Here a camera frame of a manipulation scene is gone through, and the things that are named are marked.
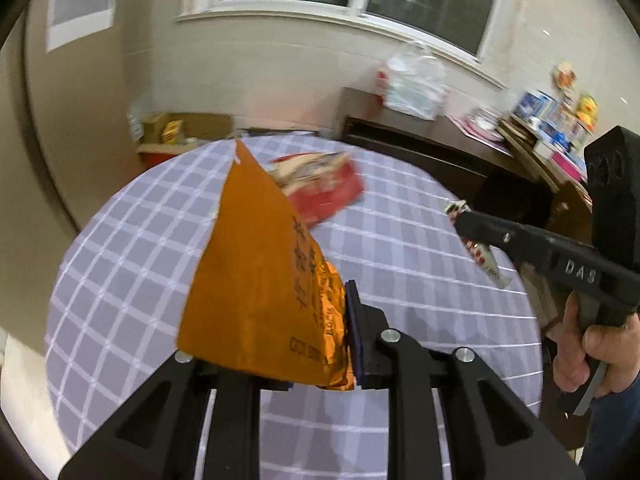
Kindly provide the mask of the person's right hand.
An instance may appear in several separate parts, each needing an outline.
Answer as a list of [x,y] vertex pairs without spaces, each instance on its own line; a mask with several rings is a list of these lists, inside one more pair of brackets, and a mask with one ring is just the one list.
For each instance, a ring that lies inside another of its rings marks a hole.
[[571,292],[563,321],[556,334],[558,353],[553,361],[553,379],[564,392],[575,392],[588,382],[586,357],[608,363],[608,370],[594,392],[595,398],[621,393],[639,374],[639,317],[631,315],[623,327],[591,325],[585,333],[578,326],[579,300]]

